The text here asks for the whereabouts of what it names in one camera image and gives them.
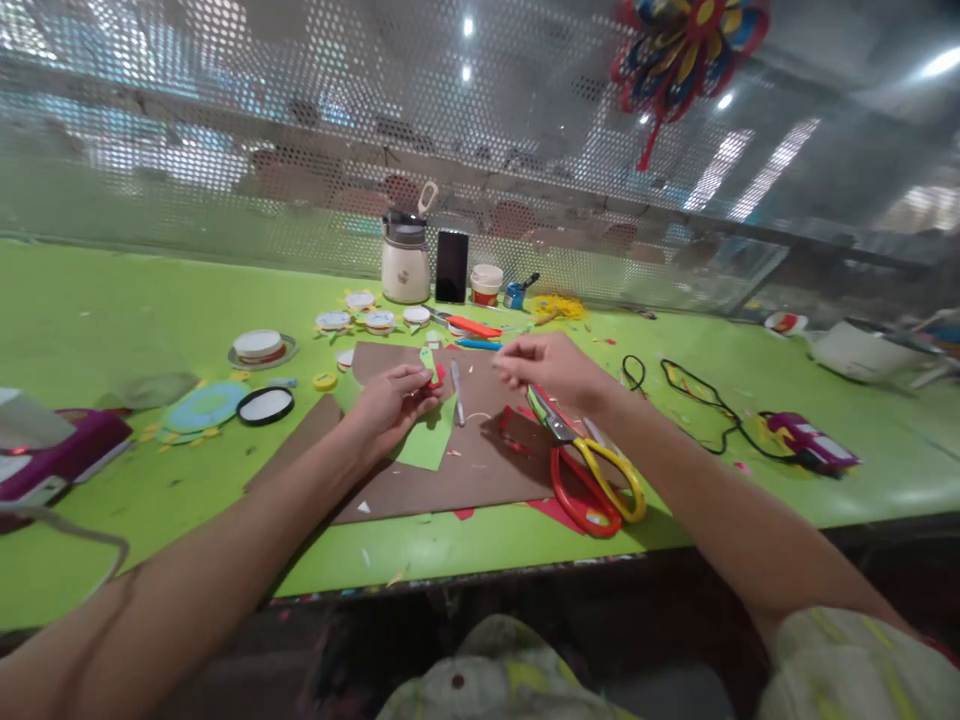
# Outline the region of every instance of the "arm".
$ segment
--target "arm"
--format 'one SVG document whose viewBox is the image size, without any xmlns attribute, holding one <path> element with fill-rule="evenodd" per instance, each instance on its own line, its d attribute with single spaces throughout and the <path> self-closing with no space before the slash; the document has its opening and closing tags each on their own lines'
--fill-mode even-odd
<svg viewBox="0 0 960 720">
<path fill-rule="evenodd" d="M 435 407 L 402 366 L 285 473 L 101 588 L 0 662 L 0 716 L 148 714 L 263 598 L 301 543 Z"/>
<path fill-rule="evenodd" d="M 521 338 L 502 349 L 495 364 L 511 387 L 542 384 L 610 436 L 747 606 L 765 638 L 793 612 L 815 605 L 856 610 L 915 636 L 815 528 L 628 392 L 565 335 Z"/>
</svg>

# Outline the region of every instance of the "thermos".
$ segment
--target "thermos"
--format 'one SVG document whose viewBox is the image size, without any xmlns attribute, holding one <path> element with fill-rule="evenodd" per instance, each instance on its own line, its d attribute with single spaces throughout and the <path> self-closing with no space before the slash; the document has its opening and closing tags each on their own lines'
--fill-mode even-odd
<svg viewBox="0 0 960 720">
<path fill-rule="evenodd" d="M 430 259 L 427 221 L 390 208 L 383 216 L 383 255 L 380 279 L 388 300 L 415 305 L 430 299 Z"/>
</svg>

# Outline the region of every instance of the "hanging paper decoration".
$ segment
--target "hanging paper decoration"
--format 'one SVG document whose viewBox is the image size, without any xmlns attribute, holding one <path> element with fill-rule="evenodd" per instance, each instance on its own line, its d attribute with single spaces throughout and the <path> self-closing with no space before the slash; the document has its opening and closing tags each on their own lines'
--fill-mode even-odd
<svg viewBox="0 0 960 720">
<path fill-rule="evenodd" d="M 646 172 L 661 126 L 682 118 L 697 97 L 723 92 L 737 60 L 763 42 L 770 16 L 764 0 L 623 0 L 618 15 L 640 33 L 611 77 L 624 112 L 653 115 L 637 163 Z"/>
</svg>

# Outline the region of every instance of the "brown cardboard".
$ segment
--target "brown cardboard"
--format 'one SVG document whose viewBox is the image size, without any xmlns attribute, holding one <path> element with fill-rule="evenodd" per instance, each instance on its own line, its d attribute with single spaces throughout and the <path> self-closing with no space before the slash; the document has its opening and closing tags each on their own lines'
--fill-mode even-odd
<svg viewBox="0 0 960 720">
<path fill-rule="evenodd" d="M 456 360 L 460 368 L 464 416 L 470 419 L 466 427 L 454 425 L 447 444 L 448 451 L 455 450 L 460 455 L 445 454 L 437 472 L 384 461 L 368 480 L 358 485 L 357 492 L 333 524 L 553 497 L 549 454 L 553 438 L 547 430 L 522 416 L 514 415 L 510 420 L 507 431 L 532 451 L 532 457 L 510 450 L 501 439 L 499 421 L 504 405 L 516 406 L 526 400 L 500 382 L 492 366 L 493 353 L 438 350 L 434 352 L 434 360 L 447 369 L 444 398 L 448 402 L 453 402 L 450 362 Z M 366 384 L 379 373 L 403 363 L 419 365 L 419 348 L 362 342 L 354 352 L 353 371 L 360 383 Z M 491 417 L 470 417 L 474 413 Z M 270 477 L 330 432 L 339 418 L 340 411 L 332 397 L 320 400 L 247 488 L 269 482 Z M 606 477 L 623 485 L 619 473 L 615 474 L 612 466 L 602 462 Z M 572 482 L 571 473 L 566 472 L 564 478 Z M 357 510 L 361 502 L 366 502 L 369 513 Z"/>
</svg>

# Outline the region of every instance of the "hand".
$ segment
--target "hand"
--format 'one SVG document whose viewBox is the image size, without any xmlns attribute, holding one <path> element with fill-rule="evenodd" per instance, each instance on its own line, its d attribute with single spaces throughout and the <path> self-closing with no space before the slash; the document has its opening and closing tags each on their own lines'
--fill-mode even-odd
<svg viewBox="0 0 960 720">
<path fill-rule="evenodd" d="M 526 392 L 531 383 L 542 385 L 586 413 L 618 387 L 562 332 L 519 337 L 497 353 L 493 364 L 510 389 Z"/>
<path fill-rule="evenodd" d="M 418 418 L 437 407 L 440 389 L 427 387 L 431 376 L 423 366 L 398 365 L 366 384 L 343 425 L 370 460 L 393 450 Z"/>
</svg>

